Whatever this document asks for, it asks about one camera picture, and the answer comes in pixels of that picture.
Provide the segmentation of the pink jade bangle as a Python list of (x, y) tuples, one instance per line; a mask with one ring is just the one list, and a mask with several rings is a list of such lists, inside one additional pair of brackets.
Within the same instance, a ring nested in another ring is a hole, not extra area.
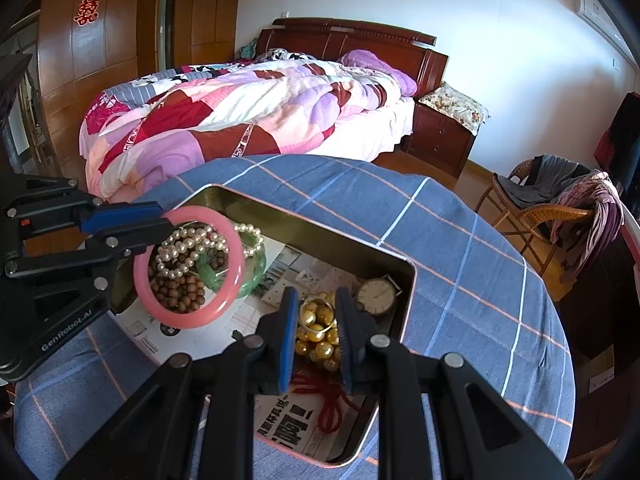
[(134, 287), (145, 310), (165, 325), (190, 330), (205, 326), (220, 318), (238, 296), (244, 273), (243, 246), (239, 234), (232, 222), (216, 210), (203, 206), (183, 206), (165, 212), (160, 216), (169, 222), (169, 231), (176, 224), (197, 221), (215, 228), (226, 240), (229, 247), (227, 275), (213, 298), (210, 298), (197, 311), (176, 313), (164, 308), (155, 298), (148, 275), (148, 266), (152, 255), (152, 243), (146, 251), (134, 257)]

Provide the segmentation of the red cord coin pendant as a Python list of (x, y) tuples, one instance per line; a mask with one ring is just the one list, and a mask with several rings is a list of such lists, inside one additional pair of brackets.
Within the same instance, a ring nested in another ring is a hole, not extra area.
[(320, 396), (322, 405), (317, 427), (322, 434), (334, 434), (344, 422), (342, 405), (359, 413), (360, 407), (347, 395), (335, 379), (314, 370), (296, 370), (290, 382), (292, 393), (301, 396)]

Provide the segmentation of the green jade bangle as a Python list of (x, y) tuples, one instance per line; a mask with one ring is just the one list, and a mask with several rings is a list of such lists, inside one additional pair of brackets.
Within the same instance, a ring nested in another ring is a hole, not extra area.
[[(242, 285), (238, 297), (249, 295), (262, 280), (266, 270), (266, 252), (264, 239), (255, 231), (239, 231), (242, 240), (245, 263)], [(224, 250), (209, 248), (196, 263), (196, 274), (205, 287), (218, 292), (228, 273), (228, 254)]]

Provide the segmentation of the pink patchwork quilt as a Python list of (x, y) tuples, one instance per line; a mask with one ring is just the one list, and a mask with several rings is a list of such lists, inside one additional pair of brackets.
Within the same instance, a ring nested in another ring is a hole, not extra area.
[(100, 92), (79, 153), (91, 194), (130, 202), (213, 159), (311, 152), (343, 120), (404, 99), (386, 73), (308, 54), (188, 65)]

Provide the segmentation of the printed paper in tin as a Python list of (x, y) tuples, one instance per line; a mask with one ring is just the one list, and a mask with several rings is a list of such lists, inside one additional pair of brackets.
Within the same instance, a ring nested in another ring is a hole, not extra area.
[[(285, 289), (298, 293), (295, 313), (294, 368), (314, 370), (342, 384), (342, 362), (338, 348), (335, 292), (344, 287), (356, 292), (362, 278), (331, 266), (292, 246), (266, 240), (266, 270), (262, 280), (244, 297), (205, 326), (180, 330), (158, 322), (134, 299), (115, 321), (127, 336), (156, 364), (177, 352), (203, 359), (223, 352), (233, 341), (255, 333), (259, 320), (278, 310)], [(356, 413), (342, 405), (344, 422), (334, 434), (322, 434), (317, 427), (322, 405), (320, 396), (301, 396), (292, 387), (280, 396), (260, 396), (255, 401), (255, 430), (266, 442), (288, 448), (307, 460), (331, 467), (347, 462), (349, 434), (364, 411), (362, 396), (349, 396), (359, 407)]]

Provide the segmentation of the brown wooden wardrobe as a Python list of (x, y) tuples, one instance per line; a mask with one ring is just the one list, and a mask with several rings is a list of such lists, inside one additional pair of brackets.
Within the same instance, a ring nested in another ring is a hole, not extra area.
[[(160, 0), (99, 0), (99, 18), (79, 27), (81, 0), (41, 0), (38, 76), (44, 117), (58, 168), (85, 177), (79, 128), (103, 89), (160, 67)], [(169, 6), (172, 67), (227, 62), (235, 43), (239, 0), (174, 0)]]

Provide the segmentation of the wicker chair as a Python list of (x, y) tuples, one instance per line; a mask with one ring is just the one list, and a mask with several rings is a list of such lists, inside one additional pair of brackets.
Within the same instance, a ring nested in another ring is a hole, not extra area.
[[(590, 209), (572, 208), (552, 203), (518, 208), (506, 194), (495, 174), (491, 177), (491, 184), (477, 202), (474, 209), (477, 214), (480, 212), (485, 200), (489, 200), (489, 203), (496, 207), (499, 213), (497, 219), (491, 223), (491, 226), (495, 230), (498, 230), (503, 223), (510, 226), (510, 229), (502, 230), (501, 234), (504, 237), (517, 237), (522, 241), (520, 254), (524, 256), (526, 252), (529, 252), (533, 256), (534, 261), (539, 266), (538, 274), (540, 276), (546, 273), (549, 264), (558, 251), (558, 245), (552, 244), (549, 237), (541, 232), (540, 227), (553, 221), (559, 221), (560, 223), (584, 222), (590, 220), (593, 216), (593, 211)], [(539, 240), (550, 247), (544, 260), (536, 252), (534, 240)]]

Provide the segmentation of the purple pink garment on chair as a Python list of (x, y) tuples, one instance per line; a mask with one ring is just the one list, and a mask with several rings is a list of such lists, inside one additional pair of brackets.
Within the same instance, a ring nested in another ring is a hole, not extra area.
[(580, 242), (582, 252), (566, 267), (565, 276), (577, 278), (608, 247), (624, 224), (623, 203), (605, 171), (592, 170), (578, 178), (552, 200), (555, 205), (592, 212), (589, 229)]

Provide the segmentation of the grey garment on chair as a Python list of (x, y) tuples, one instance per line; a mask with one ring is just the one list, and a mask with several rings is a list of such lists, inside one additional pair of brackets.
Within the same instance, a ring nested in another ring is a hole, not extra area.
[(523, 183), (515, 183), (498, 174), (496, 178), (509, 200), (518, 209), (526, 209), (551, 203), (574, 181), (589, 173), (590, 169), (579, 162), (543, 154), (533, 159), (533, 165)]

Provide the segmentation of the dark wooden nightstand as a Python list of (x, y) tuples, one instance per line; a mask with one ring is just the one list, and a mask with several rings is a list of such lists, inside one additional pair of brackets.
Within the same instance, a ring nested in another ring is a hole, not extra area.
[(474, 144), (474, 134), (452, 118), (416, 103), (412, 133), (402, 138), (401, 149), (458, 178)]

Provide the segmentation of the dark coats on rack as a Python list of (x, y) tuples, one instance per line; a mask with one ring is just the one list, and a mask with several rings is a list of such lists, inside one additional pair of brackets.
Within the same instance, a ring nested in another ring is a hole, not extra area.
[(639, 110), (639, 93), (627, 93), (593, 154), (622, 188), (620, 198), (629, 209), (639, 201)]

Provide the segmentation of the purple pillow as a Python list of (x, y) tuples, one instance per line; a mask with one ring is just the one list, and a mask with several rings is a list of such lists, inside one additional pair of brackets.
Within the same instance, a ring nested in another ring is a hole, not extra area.
[(352, 67), (367, 68), (368, 70), (378, 70), (392, 76), (399, 84), (400, 93), (404, 98), (415, 96), (418, 91), (416, 81), (410, 76), (393, 68), (390, 64), (382, 61), (369, 50), (356, 49), (343, 54), (337, 62)]

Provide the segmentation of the floral cushion on nightstand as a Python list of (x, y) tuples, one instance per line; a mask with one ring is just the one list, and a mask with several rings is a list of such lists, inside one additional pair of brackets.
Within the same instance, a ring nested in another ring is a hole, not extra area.
[(478, 135), (480, 127), (490, 117), (488, 109), (483, 104), (445, 81), (434, 91), (422, 96), (419, 103), (454, 120), (473, 136)]

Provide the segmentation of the dark wooden bed frame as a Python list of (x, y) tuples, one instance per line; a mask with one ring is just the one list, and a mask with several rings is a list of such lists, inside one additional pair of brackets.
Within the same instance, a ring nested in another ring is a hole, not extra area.
[(336, 61), (353, 50), (367, 50), (401, 70), (418, 85), (420, 99), (440, 86), (448, 56), (434, 50), (436, 38), (424, 32), (340, 18), (278, 18), (263, 28), (256, 52), (283, 48)]

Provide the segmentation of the white wall air conditioner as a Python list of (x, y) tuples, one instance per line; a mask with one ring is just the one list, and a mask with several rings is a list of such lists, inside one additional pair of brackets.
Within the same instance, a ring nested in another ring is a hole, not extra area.
[(626, 44), (623, 35), (617, 29), (612, 18), (597, 0), (575, 0), (576, 14), (591, 28), (596, 30), (612, 47), (614, 47), (634, 68), (639, 65)]

